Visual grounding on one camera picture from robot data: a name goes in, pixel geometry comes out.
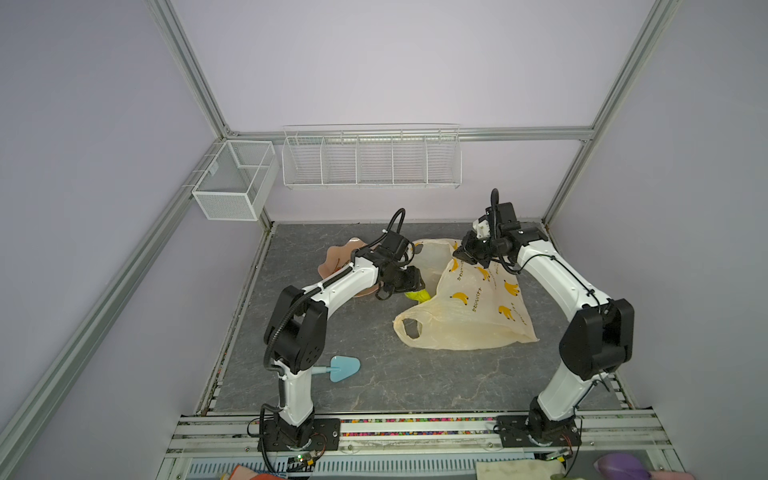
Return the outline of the green apple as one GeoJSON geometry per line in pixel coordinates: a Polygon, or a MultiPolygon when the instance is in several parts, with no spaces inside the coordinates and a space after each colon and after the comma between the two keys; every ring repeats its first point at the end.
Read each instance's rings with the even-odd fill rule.
{"type": "Polygon", "coordinates": [[[419,304],[425,303],[432,298],[432,296],[430,295],[427,289],[406,292],[405,296],[410,300],[418,302],[419,304]]]}

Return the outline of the pink wavy fruit plate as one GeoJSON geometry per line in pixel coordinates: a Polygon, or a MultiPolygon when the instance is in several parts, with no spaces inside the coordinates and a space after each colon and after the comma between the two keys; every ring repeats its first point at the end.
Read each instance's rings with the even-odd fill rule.
{"type": "Polygon", "coordinates": [[[326,261],[318,268],[322,281],[314,299],[327,305],[375,293],[381,282],[382,260],[378,247],[353,238],[343,246],[331,247],[326,261]]]}

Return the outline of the banana print plastic bag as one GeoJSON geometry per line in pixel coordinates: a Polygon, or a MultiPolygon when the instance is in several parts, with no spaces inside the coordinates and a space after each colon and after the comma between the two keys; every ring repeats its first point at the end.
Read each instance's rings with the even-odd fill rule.
{"type": "Polygon", "coordinates": [[[432,298],[395,317],[394,332],[405,345],[469,351],[538,340],[515,275],[497,264],[455,259],[454,239],[421,239],[415,246],[412,265],[432,298]]]}

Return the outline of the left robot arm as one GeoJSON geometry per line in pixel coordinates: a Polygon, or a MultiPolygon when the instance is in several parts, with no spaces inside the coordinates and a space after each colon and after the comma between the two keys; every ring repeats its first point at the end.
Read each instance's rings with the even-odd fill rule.
{"type": "Polygon", "coordinates": [[[260,435],[273,427],[289,447],[304,447],[311,441],[312,368],[324,351],[328,320],[341,306],[370,288],[381,301],[425,288],[412,264],[415,244],[401,233],[405,216],[406,210],[398,209],[378,238],[353,250],[327,278],[280,292],[265,329],[263,357],[264,368],[277,375],[279,403],[262,406],[273,418],[260,422],[260,435]]]}

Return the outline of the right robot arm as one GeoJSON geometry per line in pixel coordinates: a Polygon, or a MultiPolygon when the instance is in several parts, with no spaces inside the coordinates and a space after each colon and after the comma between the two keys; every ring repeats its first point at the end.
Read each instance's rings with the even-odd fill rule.
{"type": "Polygon", "coordinates": [[[633,353],[635,310],[625,299],[613,299],[579,274],[559,254],[542,228],[526,226],[497,190],[483,216],[474,221],[454,254],[483,268],[502,267],[517,275],[527,272],[563,311],[568,326],[558,344],[560,364],[546,388],[530,403],[526,420],[498,421],[499,434],[525,436],[538,445],[560,440],[581,442],[576,424],[580,404],[633,353]]]}

